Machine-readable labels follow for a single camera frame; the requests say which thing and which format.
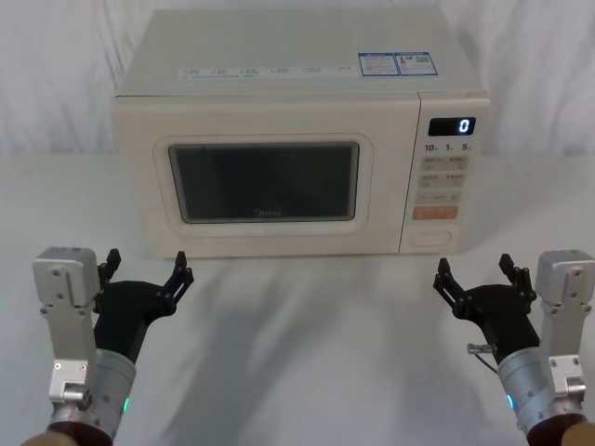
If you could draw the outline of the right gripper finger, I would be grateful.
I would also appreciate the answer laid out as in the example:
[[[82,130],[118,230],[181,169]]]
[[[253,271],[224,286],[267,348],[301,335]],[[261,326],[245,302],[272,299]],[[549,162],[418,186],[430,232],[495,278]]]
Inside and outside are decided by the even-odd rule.
[[[453,277],[446,258],[439,260],[433,288],[450,307],[457,319],[462,321],[478,321],[480,319],[472,297]]]
[[[521,299],[523,306],[530,308],[536,300],[536,292],[531,283],[529,269],[516,266],[509,254],[501,255],[498,266]]]

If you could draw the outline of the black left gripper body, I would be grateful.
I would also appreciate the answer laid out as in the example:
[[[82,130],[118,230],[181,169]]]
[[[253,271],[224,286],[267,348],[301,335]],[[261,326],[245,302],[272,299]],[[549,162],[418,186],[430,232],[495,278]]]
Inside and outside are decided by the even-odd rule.
[[[109,283],[97,297],[96,346],[136,363],[149,326],[173,315],[177,299],[162,285],[123,281]]]

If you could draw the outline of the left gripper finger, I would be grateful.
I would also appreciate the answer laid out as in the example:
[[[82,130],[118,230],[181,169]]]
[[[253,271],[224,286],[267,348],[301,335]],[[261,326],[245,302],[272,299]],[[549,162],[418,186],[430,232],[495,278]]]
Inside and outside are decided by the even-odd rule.
[[[106,286],[110,283],[113,275],[118,270],[122,261],[118,249],[111,249],[106,260],[98,265],[99,292],[95,297],[95,306],[99,306],[99,298],[104,294]]]
[[[193,283],[193,272],[188,266],[186,254],[178,251],[172,274],[157,294],[161,314],[174,314],[179,300]]]

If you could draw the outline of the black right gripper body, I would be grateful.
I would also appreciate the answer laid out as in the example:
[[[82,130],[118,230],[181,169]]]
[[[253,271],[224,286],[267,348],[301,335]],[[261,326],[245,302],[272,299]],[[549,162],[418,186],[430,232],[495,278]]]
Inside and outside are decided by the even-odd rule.
[[[489,284],[468,291],[470,321],[480,327],[493,356],[500,364],[509,355],[526,348],[538,348],[539,337],[528,315],[536,293],[512,285]]]

